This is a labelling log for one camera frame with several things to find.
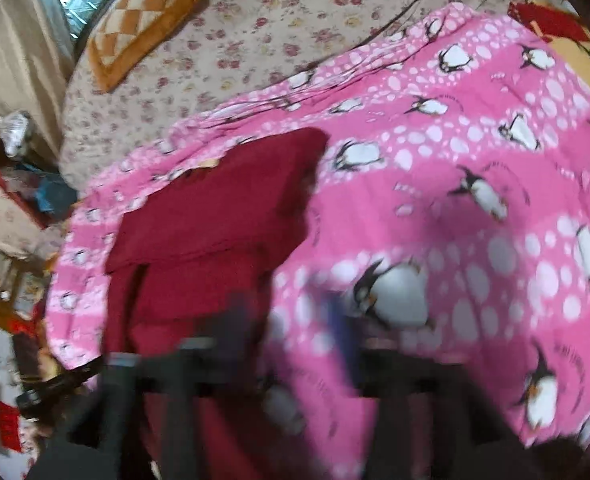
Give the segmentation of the clear plastic bag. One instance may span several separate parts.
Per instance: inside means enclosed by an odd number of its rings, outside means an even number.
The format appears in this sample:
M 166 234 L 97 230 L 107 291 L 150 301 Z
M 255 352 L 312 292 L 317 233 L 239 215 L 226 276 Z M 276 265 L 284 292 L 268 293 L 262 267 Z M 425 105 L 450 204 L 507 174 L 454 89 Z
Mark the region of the clear plastic bag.
M 32 134 L 33 123 L 24 110 L 0 115 L 0 140 L 10 159 L 20 159 L 27 153 Z

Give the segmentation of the beige curtain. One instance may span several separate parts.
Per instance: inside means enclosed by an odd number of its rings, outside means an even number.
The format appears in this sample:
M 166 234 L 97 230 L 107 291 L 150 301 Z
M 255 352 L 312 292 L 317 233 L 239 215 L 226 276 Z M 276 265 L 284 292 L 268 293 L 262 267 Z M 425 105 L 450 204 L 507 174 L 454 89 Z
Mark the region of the beige curtain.
M 48 162 L 60 157 L 63 103 L 74 66 L 60 0 L 0 0 L 0 116 L 27 113 L 36 129 L 33 148 Z

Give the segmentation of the floral quilt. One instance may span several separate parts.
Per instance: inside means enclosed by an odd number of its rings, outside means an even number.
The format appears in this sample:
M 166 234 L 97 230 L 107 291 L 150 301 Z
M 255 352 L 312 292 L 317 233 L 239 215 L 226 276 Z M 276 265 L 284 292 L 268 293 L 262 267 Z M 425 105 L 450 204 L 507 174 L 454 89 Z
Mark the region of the floral quilt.
M 82 56 L 66 91 L 60 173 L 83 188 L 177 120 L 275 84 L 460 1 L 503 13 L 511 0 L 205 0 L 109 92 Z

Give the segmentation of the dark red garment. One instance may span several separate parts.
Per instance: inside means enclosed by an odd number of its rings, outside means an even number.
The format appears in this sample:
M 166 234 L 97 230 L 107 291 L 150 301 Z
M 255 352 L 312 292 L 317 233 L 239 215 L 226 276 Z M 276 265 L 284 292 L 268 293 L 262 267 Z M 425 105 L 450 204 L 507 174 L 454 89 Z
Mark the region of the dark red garment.
M 105 263 L 103 350 L 172 352 L 229 296 L 244 294 L 258 326 L 256 369 L 272 275 L 306 238 L 306 208 L 326 148 L 327 136 L 315 128 L 240 144 L 125 214 Z M 283 460 L 282 431 L 269 422 L 267 479 L 301 478 L 304 466 Z

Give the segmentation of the orange checkered cushion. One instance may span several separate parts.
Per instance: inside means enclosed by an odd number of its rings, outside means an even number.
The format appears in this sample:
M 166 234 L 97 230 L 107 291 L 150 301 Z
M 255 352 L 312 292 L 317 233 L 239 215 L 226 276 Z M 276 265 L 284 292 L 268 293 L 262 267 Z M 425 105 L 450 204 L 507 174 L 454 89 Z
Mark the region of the orange checkered cushion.
M 115 0 L 87 40 L 88 61 L 99 90 L 113 91 L 201 2 Z

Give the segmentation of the blue plastic bag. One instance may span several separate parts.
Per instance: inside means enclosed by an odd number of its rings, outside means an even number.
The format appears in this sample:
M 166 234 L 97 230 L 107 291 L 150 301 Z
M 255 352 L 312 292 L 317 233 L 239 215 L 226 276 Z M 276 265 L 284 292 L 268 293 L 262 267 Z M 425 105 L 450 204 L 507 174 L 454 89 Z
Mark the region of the blue plastic bag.
M 38 209 L 52 219 L 64 219 L 78 200 L 78 194 L 60 174 L 42 174 L 35 192 Z

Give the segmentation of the red yellow floral bedsheet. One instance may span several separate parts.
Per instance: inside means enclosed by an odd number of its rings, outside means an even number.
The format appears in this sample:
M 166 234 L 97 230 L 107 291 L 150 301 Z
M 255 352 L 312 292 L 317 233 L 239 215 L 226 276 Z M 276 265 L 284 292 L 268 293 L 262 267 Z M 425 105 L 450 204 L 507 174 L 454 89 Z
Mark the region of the red yellow floral bedsheet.
M 544 0 L 513 0 L 508 15 L 549 44 L 590 88 L 590 30 L 577 14 Z

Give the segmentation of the pink penguin blanket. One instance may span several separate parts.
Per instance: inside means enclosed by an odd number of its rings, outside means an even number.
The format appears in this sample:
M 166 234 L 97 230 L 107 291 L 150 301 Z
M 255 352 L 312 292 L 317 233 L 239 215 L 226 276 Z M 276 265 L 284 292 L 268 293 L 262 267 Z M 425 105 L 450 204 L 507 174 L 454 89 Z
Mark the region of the pink penguin blanket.
M 125 214 L 237 145 L 306 127 L 329 144 L 307 237 L 272 279 L 268 353 L 323 470 L 359 476 L 373 406 L 339 381 L 320 288 L 362 321 L 428 316 L 398 347 L 461 359 L 525 444 L 589 445 L 590 88 L 513 18 L 460 3 L 181 120 L 95 178 L 47 300 L 56 356 L 99 353 Z

